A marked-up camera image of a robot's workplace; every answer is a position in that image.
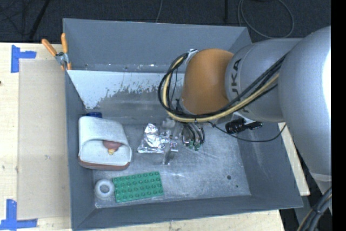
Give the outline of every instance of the black wire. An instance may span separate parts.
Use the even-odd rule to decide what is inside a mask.
[[[186,128],[190,131],[190,134],[192,134],[192,140],[194,141],[194,140],[196,139],[196,135],[195,135],[194,130],[193,130],[192,127],[190,126],[190,124],[185,123],[185,124],[184,124],[184,127],[186,127]]]
[[[172,92],[172,98],[174,96],[175,89],[177,87],[177,81],[178,81],[178,69],[175,70],[175,82],[174,82],[174,87],[173,87],[173,92]]]
[[[283,55],[277,62],[275,62],[269,69],[267,69],[263,74],[261,74],[255,81],[252,82],[251,85],[249,85],[244,91],[242,91],[236,98],[234,98],[232,101],[230,101],[226,106],[224,106],[223,108],[221,108],[220,110],[216,111],[216,112],[211,112],[208,114],[201,114],[201,115],[191,115],[191,114],[186,114],[182,111],[176,111],[174,109],[170,108],[170,104],[168,104],[168,107],[166,107],[163,102],[162,102],[162,98],[161,98],[161,88],[162,85],[164,83],[164,81],[168,78],[168,76],[175,70],[177,69],[183,62],[184,60],[188,57],[188,53],[185,53],[184,59],[179,62],[179,64],[177,64],[176,66],[173,67],[173,65],[175,64],[175,62],[180,58],[183,57],[183,55],[180,55],[178,58],[175,59],[175,61],[171,64],[168,72],[164,75],[164,77],[162,78],[159,86],[158,86],[158,99],[161,103],[161,105],[163,106],[163,108],[177,116],[184,116],[186,118],[205,118],[205,117],[209,117],[212,115],[217,115],[221,112],[223,112],[224,110],[227,110],[228,108],[230,108],[234,103],[236,103],[237,101],[239,101],[245,94],[247,94],[261,79],[265,78],[267,75],[273,75],[275,72],[277,72],[280,68],[280,65],[282,64],[282,62],[284,61],[286,54]],[[261,95],[257,96],[255,99],[253,99],[251,102],[253,102],[254,100],[258,99]]]
[[[221,132],[224,132],[225,134],[230,135],[230,136],[232,136],[232,137],[234,137],[234,138],[236,138],[236,139],[238,139],[240,141],[244,141],[244,142],[271,142],[271,141],[277,139],[281,135],[281,133],[283,132],[285,127],[286,127],[286,124],[285,124],[284,127],[280,130],[280,132],[273,138],[270,138],[268,140],[253,141],[253,140],[247,140],[246,138],[240,138],[240,137],[234,136],[233,134],[228,133],[227,131],[222,130],[220,127],[218,127],[216,124],[214,124],[214,123],[212,123],[210,121],[208,121],[208,123],[210,123],[213,128],[215,127],[216,129],[220,130]]]
[[[198,135],[199,141],[201,142],[203,140],[203,136],[202,136],[201,132],[199,132],[197,125],[195,125],[194,123],[189,123],[189,124],[196,131],[196,134]]]
[[[201,144],[203,144],[203,143],[204,143],[204,141],[205,141],[205,133],[204,133],[204,129],[203,129],[203,127],[201,128],[201,131],[202,131],[202,139],[201,139]]]
[[[293,18],[293,14],[292,14],[292,12],[290,11],[290,9],[287,7],[287,5],[286,5],[284,2],[282,2],[282,0],[277,0],[277,1],[279,1],[279,2],[286,8],[287,12],[288,12],[289,15],[290,15],[291,21],[292,21],[290,31],[289,31],[285,36],[282,36],[282,37],[271,37],[271,36],[268,36],[268,35],[265,35],[265,34],[259,32],[256,28],[254,28],[254,27],[247,21],[247,19],[246,19],[245,16],[244,16],[244,11],[243,11],[243,3],[244,3],[244,1],[245,1],[245,0],[240,0],[240,1],[239,1],[239,4],[238,4],[238,21],[239,21],[239,26],[242,25],[242,22],[241,22],[241,16],[242,16],[243,20],[246,22],[246,24],[248,25],[248,27],[249,27],[251,30],[253,30],[254,32],[256,32],[257,34],[261,35],[262,37],[269,38],[269,39],[272,39],[272,38],[287,38],[287,37],[289,37],[289,36],[292,34],[292,32],[293,32],[293,30],[294,30],[294,18]]]
[[[314,231],[316,229],[320,218],[325,213],[325,211],[329,208],[329,205],[331,204],[331,199],[332,198],[330,195],[329,198],[327,198],[327,200],[321,205],[319,209],[319,213],[316,213],[315,216],[312,218],[308,231]]]
[[[315,219],[316,215],[321,215],[322,216],[324,211],[322,212],[321,208],[322,208],[324,203],[328,202],[328,198],[331,196],[331,194],[332,194],[332,187],[330,187],[324,193],[324,195],[321,196],[321,198],[317,201],[317,203],[310,209],[310,211],[308,212],[308,214],[304,218],[303,222],[299,226],[298,231],[306,231],[307,228],[310,228],[312,226],[312,221]]]

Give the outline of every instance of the blue object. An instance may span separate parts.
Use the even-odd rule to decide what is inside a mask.
[[[36,52],[35,51],[24,51],[21,52],[19,47],[16,47],[14,44],[12,45],[12,59],[11,59],[11,73],[19,72],[19,59],[35,59]]]
[[[12,199],[6,200],[6,219],[1,220],[0,230],[16,231],[17,228],[36,227],[37,219],[17,221],[17,202]]]
[[[93,116],[93,117],[102,118],[102,113],[100,113],[100,112],[90,112],[90,113],[87,113],[86,116]]]

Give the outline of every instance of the green lego plate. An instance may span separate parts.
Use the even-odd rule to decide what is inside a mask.
[[[163,195],[161,176],[158,171],[133,174],[112,179],[116,202],[126,202]]]

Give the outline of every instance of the metal bracket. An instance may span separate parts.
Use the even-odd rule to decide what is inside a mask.
[[[176,142],[169,142],[165,144],[162,164],[169,164],[169,161],[172,160],[174,156],[179,152],[177,147],[178,144]]]

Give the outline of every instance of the black cable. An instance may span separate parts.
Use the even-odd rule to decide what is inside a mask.
[[[202,137],[202,133],[199,132],[199,128],[197,127],[197,125],[195,125],[194,123],[190,123],[190,125],[192,126],[192,128],[195,130],[196,134],[198,135],[199,141],[201,143],[201,141],[203,140]]]
[[[44,15],[47,7],[48,7],[49,2],[50,2],[50,0],[46,0],[44,2],[43,7],[41,8],[41,11],[39,12],[39,14],[38,14],[38,16],[37,16],[37,18],[36,18],[36,20],[34,22],[34,25],[32,26],[32,29],[30,31],[30,36],[29,36],[30,40],[34,38],[36,30],[37,30],[37,28],[38,28],[38,26],[39,26],[39,24],[40,24],[40,22],[42,20],[42,17],[43,17],[43,15]]]
[[[201,131],[202,131],[202,139],[201,139],[201,144],[203,144],[203,143],[204,143],[204,141],[205,141],[205,132],[204,132],[203,127],[201,128]]]
[[[208,114],[201,114],[201,115],[191,115],[191,114],[186,114],[182,111],[177,112],[174,109],[171,109],[169,107],[166,107],[163,102],[162,102],[162,98],[161,98],[161,89],[162,89],[162,85],[164,83],[164,81],[168,78],[168,76],[175,70],[177,69],[183,62],[184,60],[188,57],[188,55],[185,56],[184,60],[182,60],[179,64],[177,64],[174,68],[173,65],[175,64],[175,62],[182,57],[182,55],[180,55],[177,59],[175,59],[175,61],[171,64],[168,72],[164,75],[164,77],[162,78],[159,86],[158,86],[158,100],[160,101],[161,105],[163,106],[163,108],[177,116],[184,116],[186,118],[205,118],[205,117],[209,117],[212,115],[217,115],[221,112],[223,112],[224,110],[230,108],[234,103],[236,103],[237,101],[239,101],[245,94],[247,94],[261,79],[265,78],[268,74],[274,74],[276,71],[279,70],[280,65],[282,64],[282,62],[284,61],[286,54],[283,55],[277,62],[275,62],[269,69],[267,69],[263,74],[261,74],[255,81],[252,82],[251,85],[249,85],[244,91],[242,91],[236,98],[234,98],[232,101],[230,101],[226,106],[224,106],[223,108],[221,108],[220,110],[216,111],[216,112],[211,112]]]
[[[196,139],[196,135],[195,135],[194,130],[193,130],[192,127],[190,126],[190,124],[189,124],[189,123],[185,123],[185,124],[184,124],[184,127],[186,127],[186,128],[190,131],[192,140],[194,141],[194,140]]]
[[[273,137],[273,138],[270,138],[270,139],[268,139],[268,140],[253,141],[253,140],[247,140],[246,138],[240,138],[240,137],[234,136],[233,134],[228,133],[227,131],[222,130],[220,127],[218,127],[216,124],[214,124],[214,123],[212,123],[212,122],[210,122],[210,121],[208,121],[208,123],[211,124],[211,126],[212,126],[213,128],[216,128],[216,129],[220,130],[221,132],[224,132],[225,134],[230,135],[230,136],[232,136],[232,137],[234,137],[234,138],[236,138],[236,139],[238,139],[238,140],[240,140],[240,141],[244,141],[244,142],[271,142],[271,141],[277,139],[277,138],[281,135],[281,133],[283,132],[283,130],[285,129],[285,127],[286,127],[286,124],[285,124],[284,127],[280,130],[280,132],[279,132],[275,137]]]
[[[175,69],[175,82],[174,82],[174,87],[173,87],[173,92],[172,92],[171,98],[173,98],[173,96],[174,96],[174,92],[175,92],[175,89],[177,87],[177,81],[178,81],[178,69]]]
[[[241,16],[242,16],[243,20],[246,22],[246,24],[248,25],[248,27],[249,27],[251,30],[253,30],[255,33],[261,35],[262,37],[269,38],[269,39],[272,39],[272,38],[287,38],[287,37],[289,37],[289,36],[292,34],[292,32],[293,32],[293,30],[294,30],[294,18],[293,18],[292,12],[290,11],[290,9],[287,7],[287,5],[286,5],[284,2],[282,2],[281,0],[277,0],[277,1],[279,1],[279,2],[286,8],[287,12],[288,12],[289,15],[290,15],[290,18],[291,18],[291,21],[292,21],[291,29],[290,29],[290,31],[289,31],[285,36],[282,36],[282,37],[271,37],[271,36],[268,36],[268,35],[266,35],[266,34],[263,34],[263,33],[259,32],[257,29],[255,29],[255,28],[247,21],[247,19],[246,19],[245,16],[244,16],[244,11],[243,11],[243,3],[244,3],[244,1],[245,1],[245,0],[240,0],[240,1],[239,1],[239,4],[238,4],[238,21],[239,21],[239,26],[241,26],[241,24],[242,24],[242,22],[241,22]]]
[[[331,204],[331,195],[327,198],[327,200],[321,205],[319,209],[319,213],[316,213],[316,215],[312,218],[310,226],[308,231],[314,231],[317,227],[318,222],[320,221],[320,218],[325,213],[325,211],[329,208]]]
[[[297,231],[306,231],[307,228],[313,227],[313,225],[316,226],[318,220],[320,217],[315,218],[316,215],[322,216],[325,211],[322,211],[322,206],[329,202],[329,198],[332,194],[332,187],[330,187],[323,196],[316,202],[316,204],[310,209],[308,214],[305,216],[303,222],[299,226]]]

